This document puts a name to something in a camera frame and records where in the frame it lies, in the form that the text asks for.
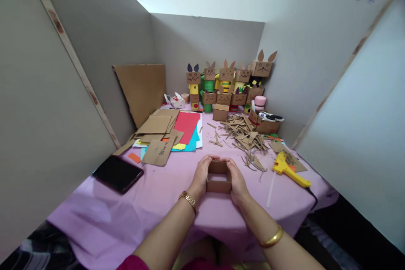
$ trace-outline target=glue gun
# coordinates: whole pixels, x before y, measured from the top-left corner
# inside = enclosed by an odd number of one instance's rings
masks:
[[[286,154],[284,152],[280,152],[277,155],[277,158],[274,162],[273,171],[277,172],[277,174],[281,175],[285,173],[289,178],[295,181],[298,185],[302,188],[309,188],[311,186],[311,182],[303,179],[301,176],[296,174],[287,164],[286,162]]]

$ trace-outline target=sleeve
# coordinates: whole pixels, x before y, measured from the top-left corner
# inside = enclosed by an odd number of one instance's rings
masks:
[[[148,266],[136,255],[128,256],[117,270],[149,270]]]

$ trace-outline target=gold bangle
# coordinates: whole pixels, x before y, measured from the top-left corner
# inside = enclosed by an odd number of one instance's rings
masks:
[[[183,191],[183,193],[180,194],[178,199],[180,198],[185,198],[193,207],[194,213],[197,214],[197,201],[192,197],[190,194],[188,194],[186,191]]]
[[[267,242],[261,243],[260,246],[262,248],[270,248],[272,246],[274,246],[276,243],[278,243],[278,241],[281,239],[281,237],[283,236],[283,229],[281,228],[280,225],[278,225],[278,232],[276,235],[274,235],[270,240],[268,240]]]

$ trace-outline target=cable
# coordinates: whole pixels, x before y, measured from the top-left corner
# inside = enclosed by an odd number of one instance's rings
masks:
[[[310,211],[312,211],[316,207],[316,205],[318,204],[318,199],[316,198],[315,194],[311,191],[311,189],[309,187],[305,188],[305,190],[307,190],[307,192],[309,194],[311,194],[315,198],[315,204],[312,206],[312,208],[310,210]]]

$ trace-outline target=table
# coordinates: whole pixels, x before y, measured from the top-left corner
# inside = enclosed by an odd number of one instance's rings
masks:
[[[226,144],[219,147],[209,142],[215,141],[215,129],[207,123],[220,125],[212,120],[212,114],[203,113],[202,122],[203,148],[195,152],[172,152],[165,167],[140,163],[138,166],[145,170],[144,176],[122,196],[93,177],[88,177],[48,217],[49,222],[68,236],[83,266],[95,270],[115,269],[162,220],[179,194],[188,188],[197,162],[206,154],[233,158],[245,177],[252,197],[287,233],[295,235],[310,212],[314,198],[287,176],[277,175],[270,207],[266,208],[273,177],[271,167],[276,157],[274,151],[270,149],[263,155],[255,153],[263,166],[269,168],[259,181],[261,172],[252,171],[244,165],[241,150]],[[224,130],[216,130],[219,134],[225,133]],[[226,140],[230,146],[232,141],[231,138]],[[124,160],[134,163],[128,158],[130,153],[140,156],[140,148],[131,148],[121,155]],[[308,168],[300,175],[311,181],[311,189],[319,200],[316,209],[335,203],[339,194],[295,151],[292,153]],[[243,260],[265,260],[229,194],[204,195],[184,246],[206,235],[225,243]]]

